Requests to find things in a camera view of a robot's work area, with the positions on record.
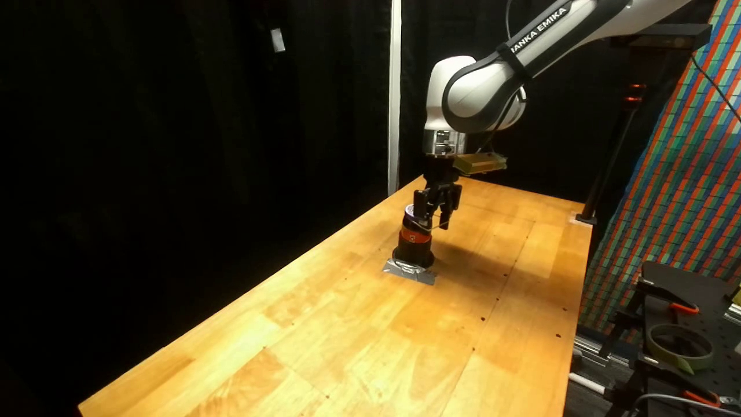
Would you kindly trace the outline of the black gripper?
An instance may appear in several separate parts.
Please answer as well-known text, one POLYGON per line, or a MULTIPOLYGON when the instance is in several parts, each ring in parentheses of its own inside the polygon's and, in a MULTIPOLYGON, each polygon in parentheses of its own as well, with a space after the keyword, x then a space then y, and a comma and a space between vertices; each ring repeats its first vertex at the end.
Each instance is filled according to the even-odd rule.
POLYGON ((440 209, 440 230, 448 230, 448 220, 460 199, 459 170, 451 158, 423 161, 423 189, 415 191, 413 216, 418 227, 431 227, 431 207, 440 209))

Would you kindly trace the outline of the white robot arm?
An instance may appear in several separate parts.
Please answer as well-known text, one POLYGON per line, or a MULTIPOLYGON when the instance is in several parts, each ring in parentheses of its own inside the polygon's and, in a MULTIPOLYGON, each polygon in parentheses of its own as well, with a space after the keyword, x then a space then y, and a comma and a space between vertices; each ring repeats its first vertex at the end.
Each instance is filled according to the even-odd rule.
POLYGON ((466 140, 512 127, 525 109, 524 85, 584 45, 636 36, 689 0, 556 0, 489 55, 451 55, 433 66, 425 88, 423 153, 433 168, 404 209, 422 231, 448 227, 460 201, 453 161, 466 140))

